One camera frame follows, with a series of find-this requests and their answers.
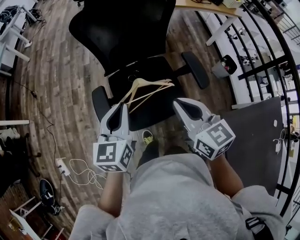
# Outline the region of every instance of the person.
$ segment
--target person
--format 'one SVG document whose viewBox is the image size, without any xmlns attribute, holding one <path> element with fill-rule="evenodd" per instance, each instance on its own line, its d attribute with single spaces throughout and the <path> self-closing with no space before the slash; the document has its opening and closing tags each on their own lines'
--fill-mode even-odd
<svg viewBox="0 0 300 240">
<path fill-rule="evenodd" d="M 149 130 L 143 140 L 147 147 L 123 207 L 123 173 L 108 173 L 98 206 L 79 209 L 69 240 L 252 240 L 246 220 L 254 217 L 272 235 L 263 239 L 284 239 L 277 200 L 262 186 L 244 188 L 224 155 L 210 161 L 209 171 L 180 147 L 158 157 Z"/>
</svg>

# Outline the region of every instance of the sneaker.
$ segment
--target sneaker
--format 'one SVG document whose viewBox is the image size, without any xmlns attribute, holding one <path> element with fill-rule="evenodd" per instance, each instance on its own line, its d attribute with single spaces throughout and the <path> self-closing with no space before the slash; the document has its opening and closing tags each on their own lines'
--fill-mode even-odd
<svg viewBox="0 0 300 240">
<path fill-rule="evenodd" d="M 143 138 L 144 143 L 146 144 L 146 146 L 148 146 L 151 142 L 154 141 L 153 134 L 148 129 L 143 131 L 142 138 Z"/>
</svg>

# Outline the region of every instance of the wood laminate floor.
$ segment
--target wood laminate floor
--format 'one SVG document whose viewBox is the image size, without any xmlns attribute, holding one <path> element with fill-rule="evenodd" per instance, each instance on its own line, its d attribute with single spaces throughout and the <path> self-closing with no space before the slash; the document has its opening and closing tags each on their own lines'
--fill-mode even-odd
<svg viewBox="0 0 300 240">
<path fill-rule="evenodd" d="M 91 92 L 99 85 L 105 86 L 109 93 L 107 78 L 99 61 L 82 44 L 75 40 L 68 31 L 72 17 L 80 8 L 72 0 L 40 1 L 36 8 L 43 11 L 41 23 L 27 27 L 24 36 L 33 38 L 30 48 L 20 51 L 30 57 L 30 62 L 18 60 L 14 80 L 26 85 L 37 94 L 35 100 L 29 91 L 12 83 L 11 113 L 14 119 L 29 119 L 30 125 L 23 129 L 30 132 L 34 152 L 41 152 L 42 157 L 36 161 L 36 167 L 43 178 L 49 179 L 59 195 L 60 172 L 54 166 L 55 158 L 84 159 L 92 166 L 92 144 L 96 142 L 99 122 L 93 109 Z M 213 46 L 207 47 L 209 38 L 194 11 L 175 10 L 166 38 L 167 54 L 165 57 L 173 69 L 184 63 L 180 53 L 192 51 L 201 61 L 210 78 L 210 86 L 200 90 L 192 75 L 179 77 L 188 98 L 205 103 L 214 113 L 220 114 L 230 110 L 232 97 L 226 80 L 217 79 L 210 71 L 218 61 Z M 43 117 L 44 114 L 54 126 Z M 56 141 L 54 153 L 53 133 Z M 163 153 L 171 145 L 184 148 L 184 129 L 175 116 L 151 127 L 160 143 Z M 144 150 L 141 143 L 141 131 L 132 133 L 138 141 L 133 164 L 138 162 Z M 83 162 L 76 162 L 75 171 L 83 171 Z M 87 174 L 75 175 L 74 181 L 87 182 Z M 40 178 L 31 177 L 31 190 L 38 196 Z M 78 209 L 83 204 L 97 204 L 101 190 L 95 185 L 77 186 L 69 177 L 62 177 L 61 205 L 65 209 L 58 217 L 51 217 L 52 223 L 59 229 L 65 227 L 65 235 L 72 230 Z"/>
</svg>

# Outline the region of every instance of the gray sweatshirt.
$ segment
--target gray sweatshirt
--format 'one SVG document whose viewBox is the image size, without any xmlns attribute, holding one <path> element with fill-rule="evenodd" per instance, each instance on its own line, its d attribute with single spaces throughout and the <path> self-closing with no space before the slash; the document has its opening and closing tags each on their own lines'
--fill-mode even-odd
<svg viewBox="0 0 300 240">
<path fill-rule="evenodd" d="M 69 239 L 253 240 L 245 220 L 260 217 L 274 240 L 282 240 L 285 228 L 275 205 L 261 186 L 229 199 L 214 188 L 200 157 L 168 155 L 139 167 L 118 218 L 96 206 L 81 207 Z"/>
</svg>

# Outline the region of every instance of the desk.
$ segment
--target desk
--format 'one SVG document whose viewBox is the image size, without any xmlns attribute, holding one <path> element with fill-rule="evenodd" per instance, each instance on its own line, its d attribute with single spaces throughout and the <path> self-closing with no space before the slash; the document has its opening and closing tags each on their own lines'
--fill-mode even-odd
<svg viewBox="0 0 300 240">
<path fill-rule="evenodd" d="M 202 12 L 210 12 L 216 14 L 222 14 L 228 16 L 228 19 L 218 28 L 216 32 L 212 34 L 210 39 L 206 42 L 207 46 L 213 44 L 213 42 L 224 32 L 230 25 L 236 20 L 238 17 L 241 17 L 237 13 L 235 8 L 227 8 L 224 4 L 220 4 L 219 6 L 215 4 L 205 4 L 205 3 L 196 3 L 192 0 L 176 0 L 176 8 L 179 9 L 187 9 L 187 10 L 196 10 Z"/>
<path fill-rule="evenodd" d="M 274 196 L 282 157 L 275 145 L 282 130 L 280 98 L 226 112 L 222 116 L 236 138 L 226 152 L 227 160 L 241 178 L 244 187 L 264 186 Z"/>
</svg>

